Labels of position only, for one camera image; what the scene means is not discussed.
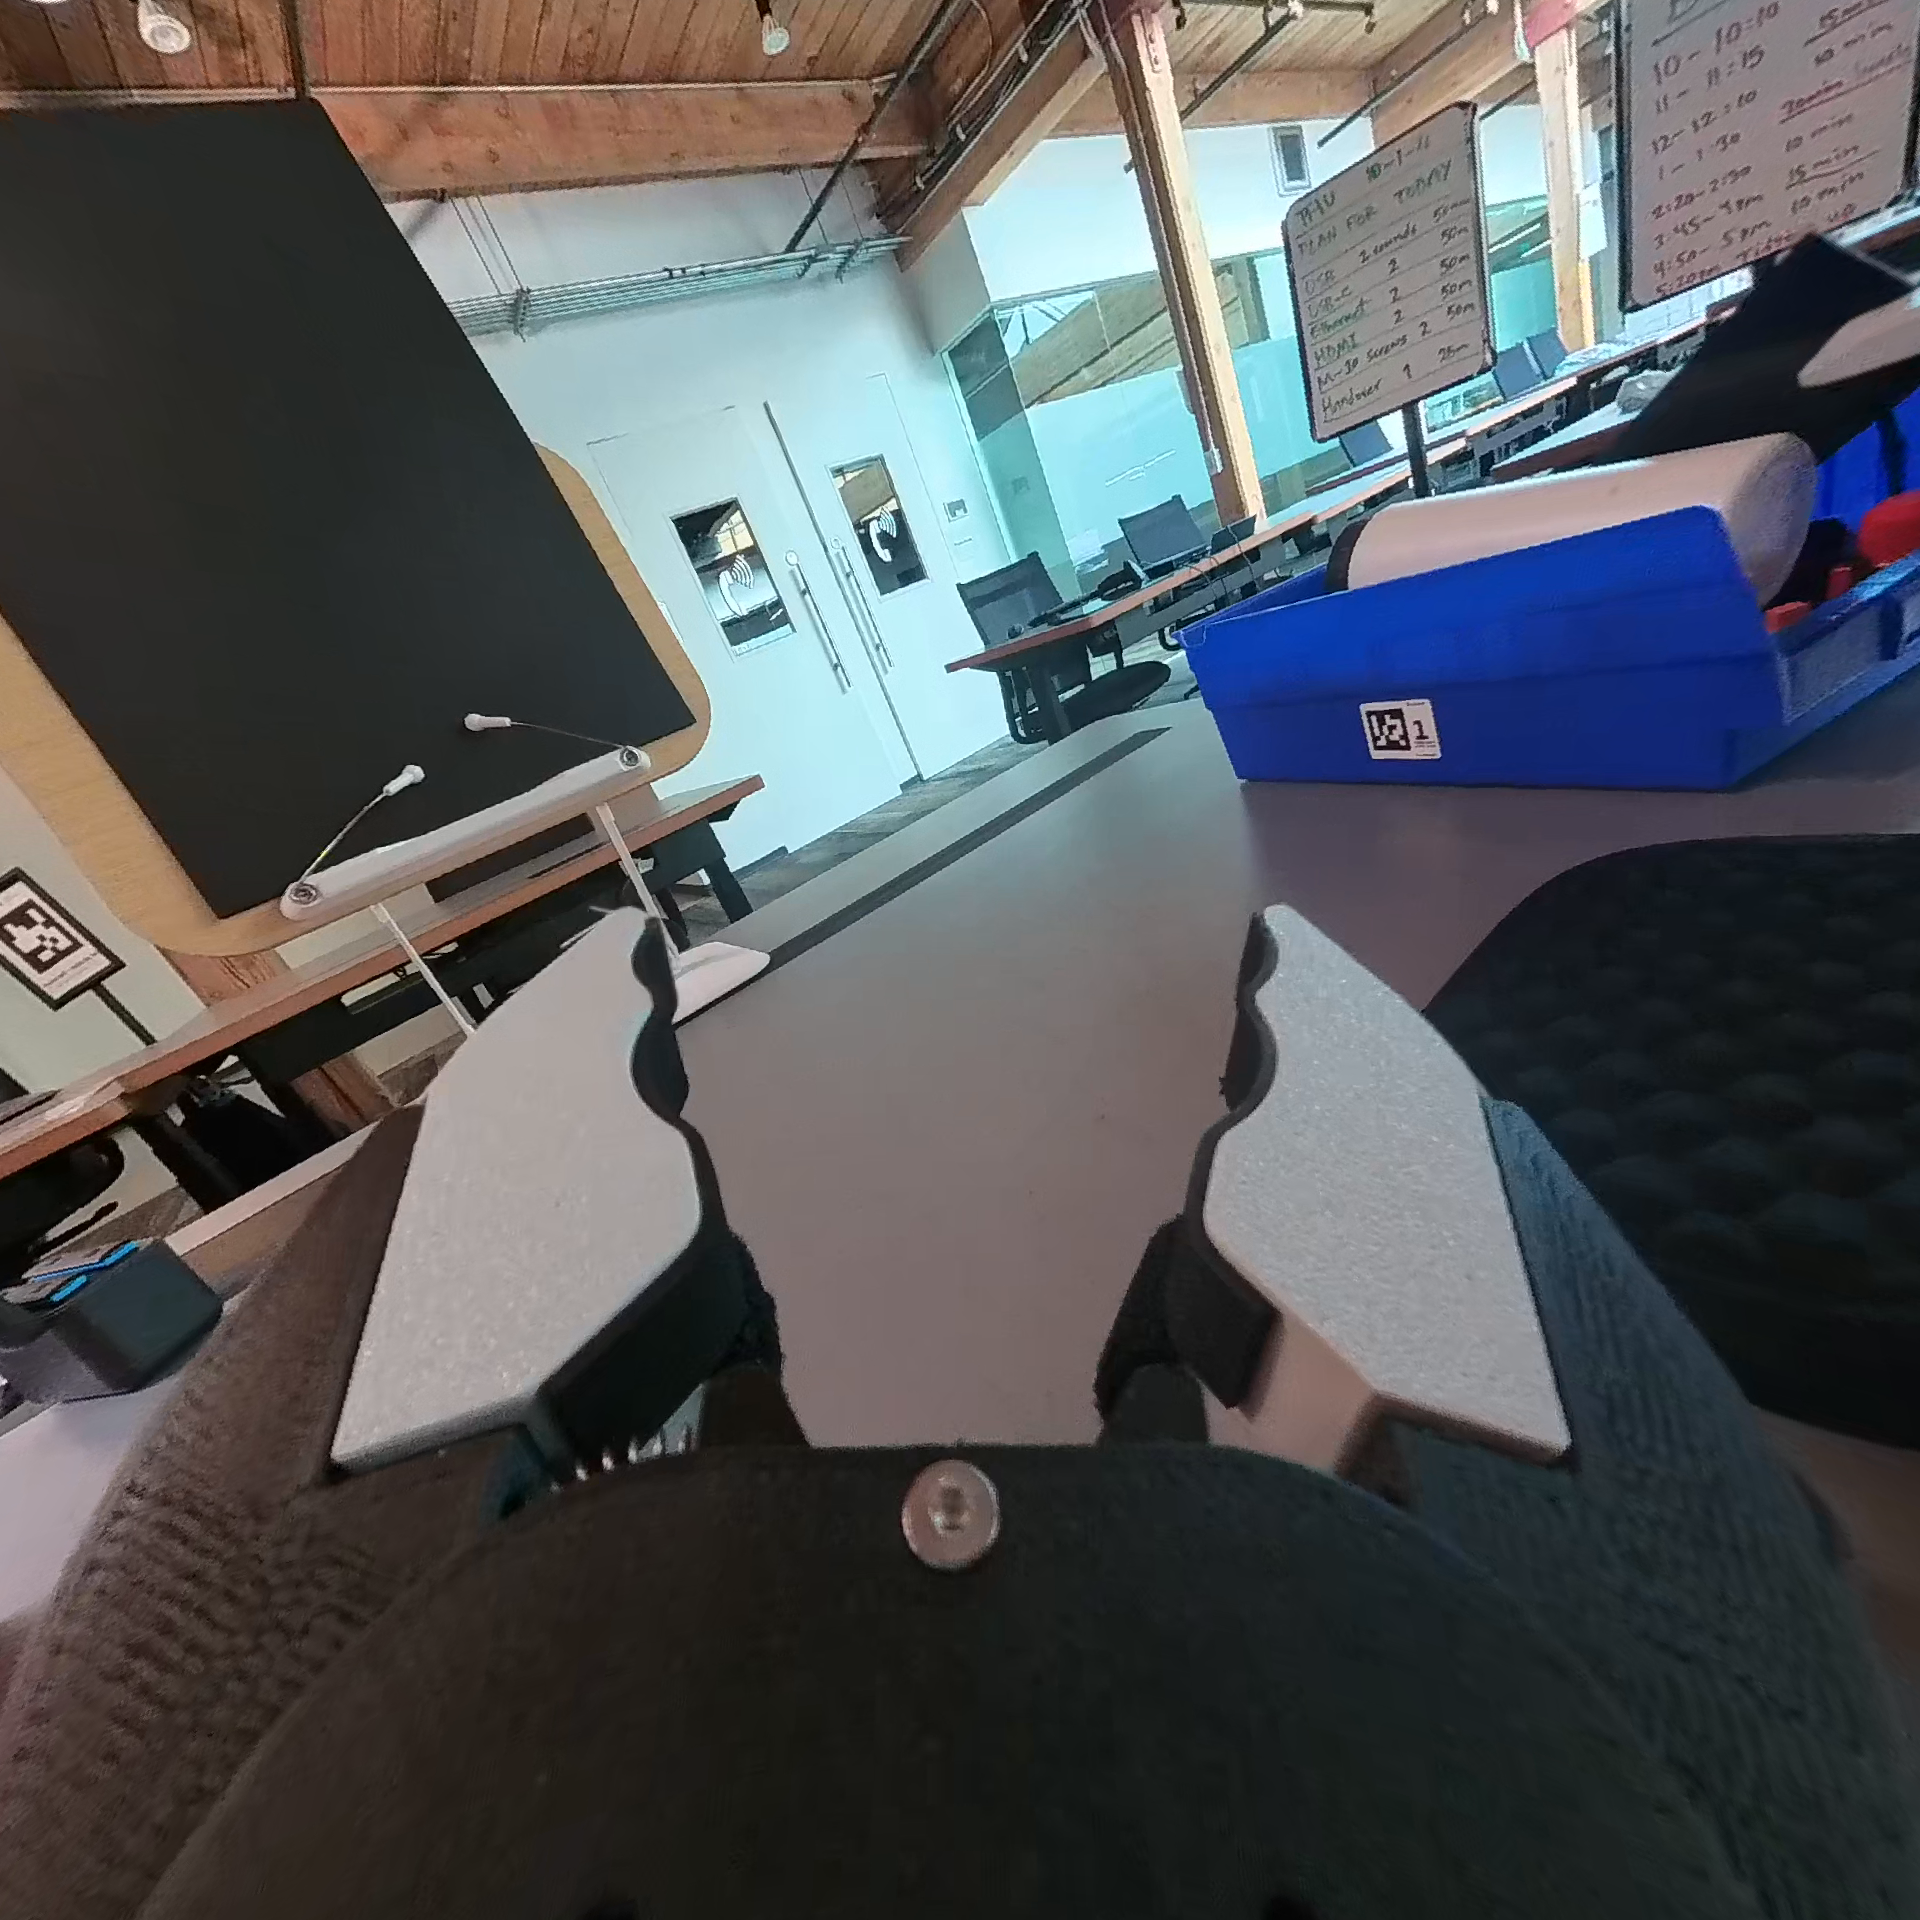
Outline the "black and white tag sign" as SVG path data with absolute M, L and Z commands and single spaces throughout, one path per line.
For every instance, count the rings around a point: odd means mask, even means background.
M 117 999 L 127 960 L 25 869 L 2 872 L 2 972 L 48 1013 L 98 1002 L 141 1044 L 154 1030 Z

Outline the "black framed whiteboard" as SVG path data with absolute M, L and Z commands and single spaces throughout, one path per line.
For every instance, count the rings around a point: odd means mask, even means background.
M 1401 415 L 1416 496 L 1431 491 L 1425 403 L 1497 360 L 1479 107 L 1451 102 L 1287 210 L 1283 250 L 1318 440 Z
M 1896 204 L 1915 168 L 1915 63 L 1915 2 L 1622 2 L 1622 309 Z

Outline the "white double door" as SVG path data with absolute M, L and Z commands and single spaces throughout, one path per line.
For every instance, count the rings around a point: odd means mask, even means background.
M 939 664 L 958 613 L 929 540 L 907 586 L 873 582 L 848 507 L 878 494 L 913 544 L 906 445 L 861 403 L 736 400 L 593 438 L 593 479 L 673 618 L 711 700 L 698 776 L 758 774 L 730 845 L 802 847 L 907 786 L 949 773 L 995 732 Z

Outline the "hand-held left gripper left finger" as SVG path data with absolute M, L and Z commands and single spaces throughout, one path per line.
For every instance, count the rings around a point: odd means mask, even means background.
M 328 1447 L 374 1474 L 520 1431 L 555 1472 L 635 1458 L 719 1326 L 673 1274 L 711 1181 L 646 1042 L 675 1053 L 675 951 L 602 918 L 482 1022 L 429 1090 Z

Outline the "black quilted cushion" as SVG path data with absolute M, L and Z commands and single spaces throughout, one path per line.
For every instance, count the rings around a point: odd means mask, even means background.
M 1585 862 L 1425 1014 L 1758 1407 L 1915 1452 L 1915 834 Z

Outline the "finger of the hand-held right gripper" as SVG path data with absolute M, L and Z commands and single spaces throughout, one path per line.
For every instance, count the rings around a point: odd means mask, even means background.
M 1918 304 L 1883 304 L 1855 320 L 1807 360 L 1807 388 L 1834 388 L 1918 358 Z

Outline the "black board with wooden rim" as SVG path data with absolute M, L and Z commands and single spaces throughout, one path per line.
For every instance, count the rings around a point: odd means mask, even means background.
M 5 111 L 5 774 L 137 940 L 280 948 L 714 706 L 315 102 Z

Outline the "black office chair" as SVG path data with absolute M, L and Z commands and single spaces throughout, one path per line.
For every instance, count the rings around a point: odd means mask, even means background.
M 1040 556 L 1029 552 L 979 581 L 961 582 L 984 652 L 995 653 L 1022 637 L 1051 634 L 1063 602 Z M 1095 720 L 1153 704 L 1170 683 L 1167 660 L 1126 663 L 1095 672 L 1087 637 L 1050 639 L 1007 660 L 995 660 L 1008 733 L 1027 748 L 1050 744 Z

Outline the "wooden post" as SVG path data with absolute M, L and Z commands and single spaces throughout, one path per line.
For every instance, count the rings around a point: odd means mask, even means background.
M 1247 423 L 1215 260 L 1174 88 L 1163 4 L 1095 4 L 1128 152 L 1139 178 L 1217 517 L 1261 518 L 1264 490 Z

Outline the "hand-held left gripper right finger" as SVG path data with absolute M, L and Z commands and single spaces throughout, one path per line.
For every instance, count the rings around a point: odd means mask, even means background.
M 1293 908 L 1242 948 L 1192 1164 L 1208 1436 L 1350 1477 L 1385 1423 L 1531 1464 L 1574 1434 L 1472 1070 Z

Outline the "red plastic part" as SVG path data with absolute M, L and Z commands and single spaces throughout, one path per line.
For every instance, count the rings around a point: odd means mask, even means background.
M 1768 634 L 1785 634 L 1915 551 L 1918 491 L 1883 498 L 1861 517 L 1858 528 L 1842 518 L 1813 518 L 1784 587 L 1768 603 Z

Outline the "blue plastic bin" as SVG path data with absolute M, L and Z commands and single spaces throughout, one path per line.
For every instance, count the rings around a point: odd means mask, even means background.
M 1245 782 L 1725 791 L 1915 672 L 1915 556 L 1774 631 L 1710 507 L 1194 622 Z

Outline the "brown top office desk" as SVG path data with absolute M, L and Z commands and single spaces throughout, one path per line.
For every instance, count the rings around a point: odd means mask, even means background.
M 1685 320 L 1643 342 L 1614 347 L 1570 375 L 1495 406 L 1427 454 L 1427 477 L 1440 496 L 1463 496 L 1537 474 L 1597 461 L 1625 429 L 1618 394 L 1631 378 L 1673 372 L 1701 347 L 1713 320 Z M 1341 534 L 1368 515 L 1414 498 L 1406 458 L 1310 494 L 1254 524 L 1219 551 L 1175 567 L 1157 581 L 1095 602 L 1071 618 L 1007 620 L 991 645 L 946 664 L 952 675 L 995 675 L 1021 740 L 1056 740 L 1087 722 L 1065 709 L 1077 664 L 1153 639 L 1177 652 L 1190 626 L 1238 608 L 1263 587 L 1287 586 L 1330 559 Z
M 597 840 L 584 845 L 570 862 L 545 870 L 503 872 L 465 896 L 435 902 L 430 916 L 422 910 L 397 910 L 397 922 L 416 948 L 438 954 L 498 922 L 530 914 L 570 887 L 597 880 L 613 863 L 616 850 Z M 401 968 L 405 957 L 393 935 L 377 931 L 201 1007 L 165 1040 L 141 1047 L 77 1085 L 58 1090 L 39 1106 L 7 1117 L 2 1173 L 18 1175 L 73 1143 L 137 1117 L 147 1092 L 175 1083 L 209 1060 L 223 1060 L 314 1005 L 337 1002 Z

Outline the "dark battery charger case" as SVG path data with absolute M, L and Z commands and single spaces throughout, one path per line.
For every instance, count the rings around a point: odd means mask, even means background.
M 216 1330 L 225 1300 L 163 1239 L 59 1258 L 2 1292 L 2 1378 L 32 1404 L 135 1395 Z

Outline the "white paper roll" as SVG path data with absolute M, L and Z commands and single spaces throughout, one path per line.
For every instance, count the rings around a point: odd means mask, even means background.
M 1817 458 L 1787 434 L 1677 450 L 1625 464 L 1546 471 L 1359 518 L 1328 558 L 1328 590 L 1383 586 L 1539 544 L 1705 510 L 1768 603 L 1792 576 L 1817 503 Z

